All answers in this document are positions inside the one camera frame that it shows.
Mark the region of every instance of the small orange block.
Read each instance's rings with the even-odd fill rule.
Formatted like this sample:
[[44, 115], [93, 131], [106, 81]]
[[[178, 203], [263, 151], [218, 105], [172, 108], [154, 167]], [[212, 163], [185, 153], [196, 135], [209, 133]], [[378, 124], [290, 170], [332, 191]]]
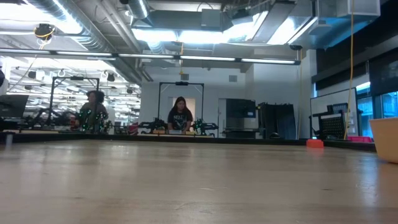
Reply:
[[307, 147], [323, 148], [323, 141], [319, 139], [307, 140]]

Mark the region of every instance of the yellow cable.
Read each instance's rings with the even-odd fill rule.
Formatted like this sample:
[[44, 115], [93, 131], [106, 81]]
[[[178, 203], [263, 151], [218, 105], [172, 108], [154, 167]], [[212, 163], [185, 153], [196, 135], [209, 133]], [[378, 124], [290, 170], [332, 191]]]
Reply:
[[300, 104], [298, 106], [298, 139], [300, 139], [300, 129], [301, 129], [301, 107], [302, 107], [302, 95], [303, 95], [303, 49], [300, 50]]
[[49, 32], [48, 34], [45, 34], [45, 35], [36, 35], [36, 37], [48, 37], [49, 35], [51, 35], [52, 33], [54, 33], [54, 31], [55, 31], [55, 28], [54, 29], [52, 29], [51, 30], [51, 32]]
[[349, 78], [349, 94], [348, 94], [348, 109], [346, 116], [346, 128], [344, 132], [344, 140], [347, 138], [348, 132], [348, 121], [349, 121], [349, 108], [351, 105], [351, 89], [353, 87], [353, 76], [354, 76], [354, 0], [351, 0], [351, 75]]

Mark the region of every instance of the black stand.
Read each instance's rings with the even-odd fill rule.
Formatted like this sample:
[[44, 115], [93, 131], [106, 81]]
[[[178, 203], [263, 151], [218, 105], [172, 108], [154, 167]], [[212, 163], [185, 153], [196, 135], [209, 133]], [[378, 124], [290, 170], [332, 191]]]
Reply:
[[202, 87], [201, 91], [201, 119], [203, 120], [203, 99], [205, 95], [205, 84], [204, 83], [188, 83], [188, 82], [160, 82], [159, 83], [159, 97], [157, 99], [157, 118], [159, 119], [160, 116], [160, 94], [162, 93], [162, 85], [163, 84], [174, 84], [174, 85], [179, 85], [179, 86], [188, 86], [188, 85], [200, 85]]
[[[57, 79], [61, 79], [62, 81], [60, 81], [59, 83], [56, 84], [55, 81]], [[77, 77], [77, 76], [73, 76], [73, 77], [53, 77], [52, 78], [52, 85], [51, 85], [50, 107], [48, 108], [49, 117], [47, 118], [46, 125], [50, 125], [51, 124], [51, 116], [52, 116], [52, 114], [54, 114], [55, 116], [59, 115], [59, 114], [56, 114], [54, 112], [54, 110], [52, 109], [53, 99], [54, 99], [54, 89], [56, 87], [58, 87], [59, 84], [61, 84], [66, 79], [69, 79], [69, 80], [72, 80], [72, 81], [95, 80], [95, 81], [97, 81], [97, 85], [93, 86], [93, 87], [96, 87], [96, 91], [98, 91], [99, 88], [100, 88], [100, 79], [99, 78], [85, 78], [85, 77]], [[96, 117], [96, 112], [97, 112], [97, 104], [95, 104], [95, 108], [94, 108], [94, 117]]]

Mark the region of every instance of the computer monitor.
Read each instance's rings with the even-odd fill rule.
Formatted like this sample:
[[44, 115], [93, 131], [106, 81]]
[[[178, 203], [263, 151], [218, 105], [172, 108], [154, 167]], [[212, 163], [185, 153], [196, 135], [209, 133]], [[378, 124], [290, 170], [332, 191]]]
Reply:
[[21, 118], [24, 115], [29, 95], [0, 96], [0, 117]]

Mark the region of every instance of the red object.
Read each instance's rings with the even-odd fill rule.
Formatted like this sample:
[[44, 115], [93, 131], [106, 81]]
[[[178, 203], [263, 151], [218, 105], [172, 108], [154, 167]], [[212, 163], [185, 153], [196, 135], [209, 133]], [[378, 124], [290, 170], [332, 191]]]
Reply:
[[323, 141], [318, 139], [307, 140], [307, 147], [323, 148]]
[[353, 142], [365, 142], [365, 143], [372, 143], [372, 139], [370, 137], [363, 137], [363, 136], [348, 136], [347, 140]]

